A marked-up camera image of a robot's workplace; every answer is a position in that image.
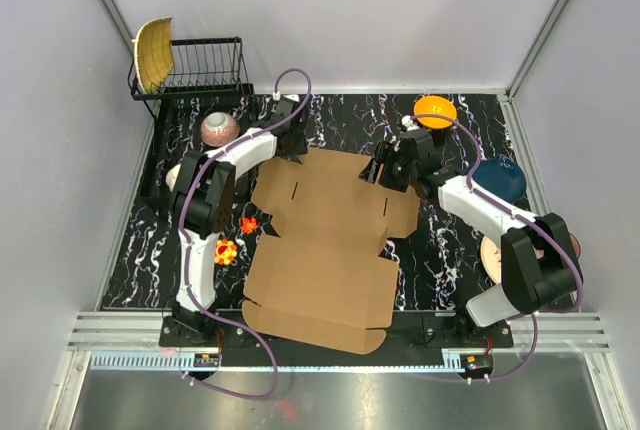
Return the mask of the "brown cardboard box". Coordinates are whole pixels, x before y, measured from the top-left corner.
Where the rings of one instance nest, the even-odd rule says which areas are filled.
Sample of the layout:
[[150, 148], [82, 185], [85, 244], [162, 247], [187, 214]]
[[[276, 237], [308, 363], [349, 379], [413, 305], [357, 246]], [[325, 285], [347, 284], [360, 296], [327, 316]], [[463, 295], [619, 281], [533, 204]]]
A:
[[251, 329], [359, 355], [384, 342], [399, 265], [381, 252], [416, 230], [421, 201], [359, 179], [368, 161], [312, 148], [261, 166], [252, 201], [275, 233], [259, 238], [244, 285]]

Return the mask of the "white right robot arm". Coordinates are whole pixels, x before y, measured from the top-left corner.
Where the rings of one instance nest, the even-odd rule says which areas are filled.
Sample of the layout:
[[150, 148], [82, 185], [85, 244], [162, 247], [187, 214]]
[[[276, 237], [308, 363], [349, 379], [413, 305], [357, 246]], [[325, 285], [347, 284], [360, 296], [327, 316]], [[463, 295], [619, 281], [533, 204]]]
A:
[[583, 277], [565, 221], [555, 213], [523, 211], [444, 165], [428, 130], [405, 132], [396, 143], [379, 142], [359, 178], [397, 192], [412, 188], [500, 251], [501, 281], [468, 300], [464, 315], [454, 321], [463, 345], [480, 344], [499, 321], [533, 314], [580, 292]]

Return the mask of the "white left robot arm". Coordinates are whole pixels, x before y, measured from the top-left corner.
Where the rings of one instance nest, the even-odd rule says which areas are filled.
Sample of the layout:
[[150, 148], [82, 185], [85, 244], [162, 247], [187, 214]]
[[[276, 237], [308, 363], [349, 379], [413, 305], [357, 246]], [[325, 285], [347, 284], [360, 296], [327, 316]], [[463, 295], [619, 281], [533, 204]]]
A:
[[231, 142], [203, 153], [188, 152], [167, 178], [169, 207], [181, 246], [180, 284], [171, 316], [196, 346], [215, 336], [216, 246], [232, 214], [239, 178], [276, 156], [306, 151], [304, 127], [308, 97], [276, 94], [276, 109]]

